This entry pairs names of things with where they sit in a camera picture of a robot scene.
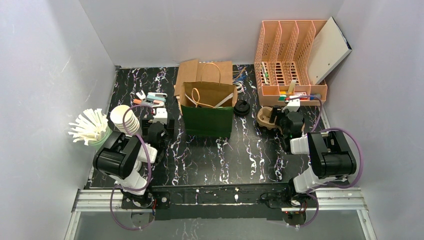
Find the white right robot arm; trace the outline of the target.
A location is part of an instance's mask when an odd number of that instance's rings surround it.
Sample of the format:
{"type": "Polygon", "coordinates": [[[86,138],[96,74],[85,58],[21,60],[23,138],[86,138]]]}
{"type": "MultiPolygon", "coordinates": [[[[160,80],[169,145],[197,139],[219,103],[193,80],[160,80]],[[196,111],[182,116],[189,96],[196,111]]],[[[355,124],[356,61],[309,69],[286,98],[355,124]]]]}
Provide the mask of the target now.
{"type": "Polygon", "coordinates": [[[305,199],[317,188],[356,172],[357,161],[347,142],[346,131],[328,128],[304,133],[303,115],[278,106],[271,108],[268,121],[280,129],[286,153],[309,155],[310,166],[288,182],[284,193],[287,200],[305,199]]]}

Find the black coffee cup lid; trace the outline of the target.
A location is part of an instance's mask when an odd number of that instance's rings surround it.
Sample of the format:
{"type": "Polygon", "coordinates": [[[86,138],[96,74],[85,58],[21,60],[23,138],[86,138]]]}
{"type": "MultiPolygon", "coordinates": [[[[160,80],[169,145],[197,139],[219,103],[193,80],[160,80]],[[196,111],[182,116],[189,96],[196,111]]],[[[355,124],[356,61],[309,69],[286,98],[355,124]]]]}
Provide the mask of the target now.
{"type": "Polygon", "coordinates": [[[233,112],[238,117],[245,117],[250,112],[250,104],[246,100],[238,100],[233,107],[233,112]]]}

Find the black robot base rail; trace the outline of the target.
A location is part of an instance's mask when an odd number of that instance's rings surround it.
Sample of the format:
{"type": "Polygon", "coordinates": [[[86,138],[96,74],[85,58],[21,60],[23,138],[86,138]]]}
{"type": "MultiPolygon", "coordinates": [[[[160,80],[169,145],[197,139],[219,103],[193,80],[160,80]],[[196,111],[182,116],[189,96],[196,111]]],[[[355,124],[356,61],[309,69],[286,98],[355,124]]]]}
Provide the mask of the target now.
{"type": "Polygon", "coordinates": [[[290,183],[250,183],[148,187],[143,196],[124,193],[124,210],[154,213],[156,220],[293,219],[317,207],[316,194],[296,193],[290,183]]]}

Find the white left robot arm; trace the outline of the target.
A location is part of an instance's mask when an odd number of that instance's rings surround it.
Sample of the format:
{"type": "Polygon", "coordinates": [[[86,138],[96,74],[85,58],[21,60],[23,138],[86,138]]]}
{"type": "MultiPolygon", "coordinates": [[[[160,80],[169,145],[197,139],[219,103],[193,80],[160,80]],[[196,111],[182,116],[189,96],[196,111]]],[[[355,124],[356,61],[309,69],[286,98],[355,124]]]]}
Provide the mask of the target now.
{"type": "MultiPolygon", "coordinates": [[[[171,118],[162,124],[144,118],[141,126],[150,164],[153,166],[160,163],[166,154],[168,143],[174,136],[175,120],[171,118]]],[[[136,136],[113,131],[96,152],[93,167],[120,184],[122,192],[142,196],[146,190],[140,189],[147,185],[147,179],[139,171],[146,162],[146,153],[136,136]]]]}

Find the green kraft paper bag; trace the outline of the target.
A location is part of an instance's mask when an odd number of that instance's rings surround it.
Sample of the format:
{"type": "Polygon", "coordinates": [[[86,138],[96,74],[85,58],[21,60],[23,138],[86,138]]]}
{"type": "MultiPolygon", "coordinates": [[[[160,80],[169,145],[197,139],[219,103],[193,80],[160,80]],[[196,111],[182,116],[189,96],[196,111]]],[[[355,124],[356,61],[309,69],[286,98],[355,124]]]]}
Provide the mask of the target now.
{"type": "Polygon", "coordinates": [[[234,84],[206,82],[184,82],[181,97],[181,115],[185,132],[192,136],[228,138],[231,136],[234,106],[238,91],[234,84]],[[226,96],[233,93],[232,106],[214,108],[226,96]]]}

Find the brown pulp cup carrier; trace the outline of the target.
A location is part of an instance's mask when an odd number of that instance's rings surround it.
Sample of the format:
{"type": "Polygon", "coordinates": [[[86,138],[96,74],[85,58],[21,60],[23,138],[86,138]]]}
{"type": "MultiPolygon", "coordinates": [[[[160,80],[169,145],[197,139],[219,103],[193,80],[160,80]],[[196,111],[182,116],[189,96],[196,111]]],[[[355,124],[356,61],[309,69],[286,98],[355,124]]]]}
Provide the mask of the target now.
{"type": "Polygon", "coordinates": [[[256,115],[256,122],[259,127],[267,128],[268,130],[282,128],[276,124],[277,114],[282,112],[282,108],[279,106],[263,106],[256,115]]]}

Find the white straw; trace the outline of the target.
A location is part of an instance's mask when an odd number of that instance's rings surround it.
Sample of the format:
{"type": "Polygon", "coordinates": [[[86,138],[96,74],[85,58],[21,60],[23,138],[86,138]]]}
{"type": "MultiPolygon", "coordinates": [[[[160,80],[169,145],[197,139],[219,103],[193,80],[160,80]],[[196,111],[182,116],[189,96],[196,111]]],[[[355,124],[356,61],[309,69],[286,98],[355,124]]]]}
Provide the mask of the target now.
{"type": "Polygon", "coordinates": [[[217,103],[213,108],[223,108],[225,107],[226,102],[229,102],[231,106],[232,105],[232,100],[233,100],[234,94],[230,93],[228,96],[226,96],[223,100],[221,100],[219,103],[217,103]]]}

